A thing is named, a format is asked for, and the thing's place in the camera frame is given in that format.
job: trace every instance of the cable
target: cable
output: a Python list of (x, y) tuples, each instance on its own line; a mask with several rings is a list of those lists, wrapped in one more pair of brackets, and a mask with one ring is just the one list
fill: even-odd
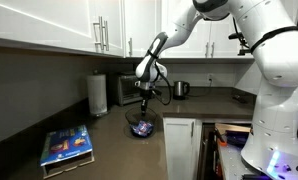
[(238, 29), (237, 29), (237, 25), (236, 25), (236, 20), (235, 20), (235, 18), (232, 18), (232, 20), (233, 20), (233, 25), (234, 25), (234, 27), (235, 27), (235, 31), (236, 31), (236, 34), (237, 34), (238, 39), (239, 39), (239, 41), (240, 41), (240, 44), (243, 45), (244, 47), (246, 47), (246, 48), (249, 49), (249, 46), (247, 46), (245, 43), (243, 43), (243, 42), (242, 42), (242, 39), (240, 39), (240, 37), (239, 37), (239, 35), (238, 35)]
[(207, 87), (209, 91), (207, 91), (205, 94), (201, 94), (201, 95), (190, 95), (190, 94), (188, 94), (187, 96), (188, 96), (188, 97), (202, 97), (202, 96), (205, 96), (205, 95), (209, 94), (209, 92), (210, 92), (210, 87), (211, 87), (211, 84), (212, 84), (212, 79), (210, 79), (209, 81), (210, 81), (210, 83), (209, 83), (209, 87)]
[(164, 80), (164, 81), (166, 81), (166, 83), (167, 83), (167, 85), (168, 85), (168, 89), (169, 89), (169, 101), (167, 102), (167, 103), (164, 103), (164, 102), (162, 102), (162, 99), (161, 98), (158, 98), (157, 96), (155, 96), (163, 105), (165, 105), (165, 106), (167, 106), (168, 104), (170, 104), (170, 102), (171, 102), (171, 86), (170, 86), (170, 84), (169, 84), (169, 81), (168, 81), (168, 79), (163, 75), (163, 74), (161, 74), (161, 72), (160, 72), (160, 69), (159, 69), (159, 67), (158, 67), (158, 65), (157, 65), (157, 61), (155, 62), (155, 67), (156, 67), (156, 70), (157, 70), (157, 72), (158, 72), (158, 75), (157, 76), (161, 76), (161, 78)]

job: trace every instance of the colorful box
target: colorful box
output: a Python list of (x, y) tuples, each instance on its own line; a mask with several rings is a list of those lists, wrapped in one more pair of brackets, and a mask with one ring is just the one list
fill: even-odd
[(92, 144), (85, 125), (47, 134), (40, 159), (44, 179), (93, 161)]

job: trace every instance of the electric kettle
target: electric kettle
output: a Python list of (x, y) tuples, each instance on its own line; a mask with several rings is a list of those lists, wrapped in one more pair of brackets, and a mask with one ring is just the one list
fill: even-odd
[(185, 81), (175, 81), (173, 89), (173, 99), (184, 100), (190, 91), (190, 84)]

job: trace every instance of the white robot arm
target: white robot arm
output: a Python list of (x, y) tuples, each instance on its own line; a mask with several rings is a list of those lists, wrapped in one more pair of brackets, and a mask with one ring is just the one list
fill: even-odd
[(155, 65), (160, 53), (183, 44), (200, 19), (231, 13), (264, 77), (242, 159), (273, 179), (298, 180), (298, 28), (280, 0), (183, 0), (179, 7), (171, 31), (156, 37), (137, 67), (143, 113), (154, 82), (167, 75)]

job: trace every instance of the countertop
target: countertop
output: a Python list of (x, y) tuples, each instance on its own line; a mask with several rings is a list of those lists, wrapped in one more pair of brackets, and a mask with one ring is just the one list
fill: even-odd
[(232, 88), (194, 89), (183, 101), (172, 100), (168, 106), (152, 99), (148, 107), (158, 114), (155, 132), (146, 139), (131, 136), (125, 113), (140, 103), (112, 106), (101, 118), (89, 115), (84, 100), (41, 123), (0, 143), (0, 179), (42, 179), (39, 166), (47, 132), (86, 124), (93, 144), (95, 162), (50, 178), (50, 180), (166, 180), (167, 166), (163, 117), (197, 118), (204, 122), (231, 123), (251, 121), (254, 96), (243, 96), (248, 103), (232, 99)]

